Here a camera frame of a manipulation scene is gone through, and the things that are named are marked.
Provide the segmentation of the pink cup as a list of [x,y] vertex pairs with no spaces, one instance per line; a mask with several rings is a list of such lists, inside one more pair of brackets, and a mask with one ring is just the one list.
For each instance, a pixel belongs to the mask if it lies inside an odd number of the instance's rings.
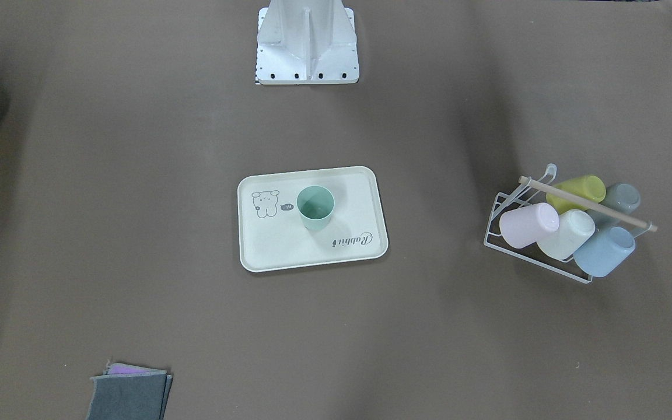
[[505,242],[515,249],[527,247],[554,234],[559,227],[557,210],[548,203],[536,203],[504,212],[499,221]]

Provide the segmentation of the green cup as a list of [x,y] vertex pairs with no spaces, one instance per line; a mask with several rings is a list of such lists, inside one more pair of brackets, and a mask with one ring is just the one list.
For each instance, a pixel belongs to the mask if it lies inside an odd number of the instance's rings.
[[334,196],[320,185],[312,185],[299,191],[296,207],[303,225],[308,230],[324,229],[334,212]]

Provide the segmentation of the grey folded cloth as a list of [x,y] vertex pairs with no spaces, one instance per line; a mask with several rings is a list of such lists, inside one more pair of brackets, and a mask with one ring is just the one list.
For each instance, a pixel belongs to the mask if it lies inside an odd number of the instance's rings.
[[173,384],[167,370],[109,362],[91,378],[86,419],[163,419]]

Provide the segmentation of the cream white cup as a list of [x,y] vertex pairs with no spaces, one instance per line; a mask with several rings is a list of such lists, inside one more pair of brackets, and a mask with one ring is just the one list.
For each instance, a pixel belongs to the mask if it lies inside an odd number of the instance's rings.
[[555,260],[567,260],[595,233],[593,219],[586,212],[572,209],[559,217],[558,230],[537,241],[539,250]]

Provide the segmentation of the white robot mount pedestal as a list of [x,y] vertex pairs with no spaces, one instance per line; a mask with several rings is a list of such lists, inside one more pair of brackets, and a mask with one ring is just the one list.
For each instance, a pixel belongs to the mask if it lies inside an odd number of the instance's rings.
[[272,1],[258,11],[259,85],[341,85],[360,78],[355,14],[341,1]]

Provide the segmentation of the yellow cup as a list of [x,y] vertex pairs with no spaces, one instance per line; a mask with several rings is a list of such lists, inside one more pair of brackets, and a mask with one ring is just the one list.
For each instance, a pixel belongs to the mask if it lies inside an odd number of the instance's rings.
[[[571,178],[562,181],[561,183],[555,184],[554,187],[597,203],[602,202],[607,194],[607,189],[604,182],[595,175],[585,175]],[[569,212],[573,209],[581,211],[587,210],[586,207],[550,193],[546,194],[546,202],[552,205],[552,207],[555,208],[557,213],[560,215],[563,215],[563,213]]]

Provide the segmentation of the cream rabbit tray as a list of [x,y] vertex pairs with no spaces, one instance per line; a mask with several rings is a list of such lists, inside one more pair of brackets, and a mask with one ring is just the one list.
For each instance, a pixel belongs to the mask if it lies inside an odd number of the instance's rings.
[[[318,230],[297,197],[322,187],[334,197]],[[377,178],[365,166],[262,174],[237,187],[240,262],[250,272],[375,260],[389,249]]]

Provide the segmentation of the white wire cup rack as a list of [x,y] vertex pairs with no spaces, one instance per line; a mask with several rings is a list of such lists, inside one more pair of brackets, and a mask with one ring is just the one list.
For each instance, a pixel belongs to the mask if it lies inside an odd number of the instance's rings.
[[563,198],[576,204],[586,207],[587,210],[592,210],[605,213],[606,215],[619,220],[619,224],[615,226],[623,227],[637,239],[638,236],[645,234],[645,232],[656,232],[657,226],[653,222],[646,222],[638,218],[632,217],[625,213],[617,212],[611,208],[604,207],[600,203],[581,198],[574,194],[568,193],[554,187],[555,184],[561,183],[557,179],[558,168],[555,164],[546,166],[544,175],[539,178],[532,176],[520,176],[518,178],[517,188],[511,193],[499,192],[496,194],[488,216],[488,221],[484,231],[483,243],[486,247],[498,250],[504,254],[514,256],[520,260],[528,261],[533,265],[545,268],[549,271],[561,274],[565,277],[575,279],[582,284],[589,284],[594,278],[582,271],[575,263],[573,255],[567,260],[555,260],[545,255],[539,250],[535,243],[523,247],[522,249],[515,249],[505,242],[501,235],[501,227],[499,221],[504,212],[508,212],[520,207],[527,207],[536,203],[547,203],[546,194]]

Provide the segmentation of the grey cup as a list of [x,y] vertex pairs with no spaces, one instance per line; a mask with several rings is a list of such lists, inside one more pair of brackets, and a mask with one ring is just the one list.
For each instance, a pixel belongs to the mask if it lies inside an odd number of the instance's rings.
[[[642,195],[640,192],[627,183],[615,183],[606,188],[604,200],[600,202],[603,207],[611,208],[617,212],[631,215],[642,204]],[[620,220],[610,217],[602,212],[592,210],[586,211],[594,221],[597,229],[618,225]]]

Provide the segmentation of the blue cup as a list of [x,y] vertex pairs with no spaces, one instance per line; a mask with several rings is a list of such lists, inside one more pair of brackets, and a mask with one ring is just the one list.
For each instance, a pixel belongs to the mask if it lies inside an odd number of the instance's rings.
[[619,226],[600,229],[573,254],[576,265],[596,278],[602,278],[621,265],[635,250],[636,240]]

